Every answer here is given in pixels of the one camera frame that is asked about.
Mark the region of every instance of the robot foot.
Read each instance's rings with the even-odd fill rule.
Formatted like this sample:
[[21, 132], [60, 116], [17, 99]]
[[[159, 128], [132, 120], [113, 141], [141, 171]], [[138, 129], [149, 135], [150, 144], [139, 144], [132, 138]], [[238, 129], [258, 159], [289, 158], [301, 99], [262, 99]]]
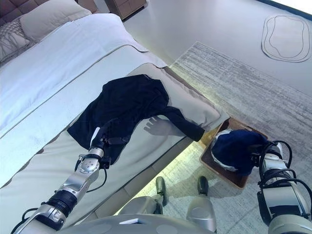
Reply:
[[198, 194], [207, 196], [208, 195], [208, 188], [209, 188], [209, 185], [208, 185], [208, 181], [207, 181], [206, 177], [204, 177], [204, 176], [199, 177], [198, 181], [197, 181]]
[[167, 205], [168, 197], [166, 193], [166, 184], [164, 178], [161, 176], [156, 178], [156, 191], [157, 194], [163, 196], [162, 206]]

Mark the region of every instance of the wooden cabinet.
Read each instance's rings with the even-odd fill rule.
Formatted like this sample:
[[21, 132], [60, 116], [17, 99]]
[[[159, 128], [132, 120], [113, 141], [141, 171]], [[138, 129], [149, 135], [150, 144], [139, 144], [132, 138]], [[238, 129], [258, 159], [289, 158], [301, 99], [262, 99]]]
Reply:
[[146, 0], [105, 0], [108, 9], [123, 20], [146, 4]]

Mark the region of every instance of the wooden tray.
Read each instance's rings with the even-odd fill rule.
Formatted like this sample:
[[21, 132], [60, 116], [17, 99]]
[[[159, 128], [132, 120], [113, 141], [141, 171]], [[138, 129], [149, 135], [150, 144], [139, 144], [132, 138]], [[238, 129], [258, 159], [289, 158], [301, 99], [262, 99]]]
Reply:
[[[233, 129], [233, 130], [245, 129], [248, 131], [254, 131], [254, 132], [262, 134], [266, 139], [268, 138], [262, 132], [254, 129], [250, 126], [247, 126], [246, 124], [244, 124], [244, 123], [242, 123], [242, 122], [240, 122], [234, 118], [229, 118], [227, 121], [225, 121], [222, 124], [222, 126], [220, 127], [218, 133], [225, 130], [225, 129], [228, 129], [228, 128]], [[246, 186], [248, 176], [241, 176], [235, 172], [227, 171], [223, 167], [221, 167], [219, 164], [217, 164], [214, 161], [213, 157], [211, 156], [211, 147], [210, 146], [211, 145], [206, 147], [204, 153], [200, 157], [200, 162], [204, 166], [206, 166], [207, 168], [209, 168], [210, 170], [215, 172], [218, 176], [220, 176], [221, 178], [226, 180], [227, 182], [231, 183], [232, 185], [234, 185], [237, 188], [243, 189]]]

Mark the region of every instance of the floor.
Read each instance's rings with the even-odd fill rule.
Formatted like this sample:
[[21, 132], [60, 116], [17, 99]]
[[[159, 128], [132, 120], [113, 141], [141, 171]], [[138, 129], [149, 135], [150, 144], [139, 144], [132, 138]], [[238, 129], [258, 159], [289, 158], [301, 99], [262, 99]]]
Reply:
[[261, 50], [264, 20], [274, 14], [289, 13], [255, 0], [149, 0], [124, 25], [168, 65], [199, 41], [312, 96], [312, 58], [283, 62]]

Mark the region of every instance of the upholstered headboard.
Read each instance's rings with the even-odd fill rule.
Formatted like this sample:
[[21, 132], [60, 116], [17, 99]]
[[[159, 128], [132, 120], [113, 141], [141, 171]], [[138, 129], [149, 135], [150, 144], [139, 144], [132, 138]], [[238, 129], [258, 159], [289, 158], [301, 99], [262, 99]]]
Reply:
[[[26, 14], [48, 0], [0, 0], [0, 26]], [[92, 13], [98, 10], [93, 0], [75, 0]]]

